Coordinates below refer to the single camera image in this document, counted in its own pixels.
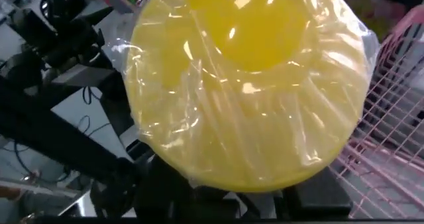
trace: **yellow plate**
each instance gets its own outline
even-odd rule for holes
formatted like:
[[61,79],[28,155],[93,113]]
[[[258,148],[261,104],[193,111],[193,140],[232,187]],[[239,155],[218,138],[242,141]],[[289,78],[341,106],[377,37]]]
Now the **yellow plate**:
[[200,184],[265,192],[332,162],[367,63],[342,0],[150,0],[126,87],[141,138]]

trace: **plastic wrap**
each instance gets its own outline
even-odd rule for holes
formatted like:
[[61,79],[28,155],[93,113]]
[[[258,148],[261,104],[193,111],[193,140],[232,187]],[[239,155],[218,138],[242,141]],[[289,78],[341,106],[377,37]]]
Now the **plastic wrap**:
[[343,0],[149,0],[117,41],[140,138],[187,178],[237,192],[336,158],[378,49]]

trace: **black machine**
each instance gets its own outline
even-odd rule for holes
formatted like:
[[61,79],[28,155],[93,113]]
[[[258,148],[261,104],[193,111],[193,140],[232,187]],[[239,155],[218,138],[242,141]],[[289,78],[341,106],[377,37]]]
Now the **black machine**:
[[[137,141],[129,147],[127,152],[133,162],[117,158],[53,113],[50,109],[67,96],[81,87],[95,86],[102,91],[100,102],[118,135],[134,124],[122,77],[101,50],[105,44],[101,31],[93,29],[112,8],[77,17],[75,11],[67,9],[66,0],[45,1],[49,7],[46,18],[55,31],[29,10],[15,11],[9,21],[28,42],[28,48],[0,68],[3,70],[0,70],[3,136],[92,177],[95,183],[90,197],[103,223],[107,219],[117,221],[131,208],[137,218],[120,219],[120,223],[266,221],[260,208],[246,194],[235,194],[247,206],[247,211],[241,214],[237,200],[224,198],[228,192],[191,187],[188,180],[155,155],[147,144]],[[51,20],[51,14],[57,16]],[[43,78],[40,71],[45,70],[45,63],[52,68]],[[84,79],[85,85],[73,85],[78,82],[69,80],[52,83],[77,65],[107,72],[95,82]],[[280,190],[273,201],[279,221],[347,220],[351,210],[349,197],[327,169],[304,183]],[[66,216],[39,217],[33,221],[99,222]]]

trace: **pink wire basket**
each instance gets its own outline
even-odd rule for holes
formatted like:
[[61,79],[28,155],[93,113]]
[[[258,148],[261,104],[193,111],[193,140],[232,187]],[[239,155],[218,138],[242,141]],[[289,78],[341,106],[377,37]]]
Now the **pink wire basket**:
[[364,116],[330,166],[350,218],[424,218],[424,5],[382,44]]

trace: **wire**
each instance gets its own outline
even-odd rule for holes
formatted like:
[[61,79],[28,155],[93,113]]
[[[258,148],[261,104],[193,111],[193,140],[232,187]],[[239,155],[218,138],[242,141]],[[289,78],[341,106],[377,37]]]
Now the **wire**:
[[[18,162],[19,162],[19,164],[22,166],[22,168],[26,171],[26,172],[28,172],[28,175],[31,175],[32,174],[32,171],[24,164],[24,162],[22,161],[22,158],[21,158],[21,156],[20,156],[20,154],[19,154],[19,150],[18,150],[18,143],[16,142],[16,141],[14,141],[14,144],[13,144],[13,147],[14,147],[14,149],[15,149],[15,156],[16,156],[16,159],[18,160]],[[57,184],[58,182],[62,182],[62,181],[64,181],[64,180],[66,180],[67,178],[69,178],[69,176],[71,175],[71,173],[70,172],[68,172],[63,178],[60,178],[60,179],[58,179],[58,180],[54,180],[54,181],[51,181],[51,180],[45,180],[45,179],[43,179],[43,178],[40,178],[40,177],[36,177],[36,179],[37,180],[40,180],[40,181],[43,181],[43,182],[46,182],[46,183],[48,183],[48,184]]]
[[105,128],[106,126],[111,125],[110,123],[104,124],[102,126],[100,126],[99,128],[95,129],[94,131],[90,132],[87,136],[90,137],[91,135],[93,135],[94,133],[96,133],[97,131],[100,131],[101,129]]
[[87,105],[91,105],[92,97],[94,97],[94,99],[96,99],[98,101],[100,100],[100,97],[97,97],[93,93],[93,90],[91,90],[91,87],[84,87],[82,89],[82,100],[84,101],[84,103],[87,104]]
[[[14,150],[9,150],[8,148],[5,148],[5,147],[1,147],[1,149],[5,150],[7,152],[14,152]],[[24,151],[27,151],[28,149],[29,149],[29,147],[26,147],[26,148],[23,148],[21,150],[18,150],[18,152],[24,152]]]
[[84,121],[84,119],[87,119],[88,120],[88,124],[87,124],[87,127],[84,129],[84,131],[82,131],[82,133],[86,133],[89,129],[90,129],[90,126],[91,126],[91,119],[90,119],[90,116],[88,116],[88,115],[84,115],[79,121],[78,121],[78,125],[77,125],[77,128],[78,129],[80,129],[80,127],[81,127],[81,124],[82,124],[82,122]]

